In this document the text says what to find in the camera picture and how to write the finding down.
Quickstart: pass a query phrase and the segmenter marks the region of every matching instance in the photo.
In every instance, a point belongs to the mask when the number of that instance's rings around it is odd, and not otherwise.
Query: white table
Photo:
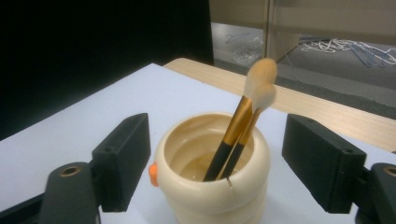
[[[92,150],[125,118],[148,113],[151,155],[162,135],[190,115],[233,113],[240,96],[151,64],[117,83],[0,142],[0,211],[45,189],[48,174],[74,161],[90,161]],[[257,127],[271,149],[267,206],[262,223],[354,223],[351,215],[324,212],[280,155],[287,114],[267,109]],[[346,137],[368,153],[366,166],[396,163],[386,150]],[[102,223],[177,223],[147,170],[126,213],[101,214]]]

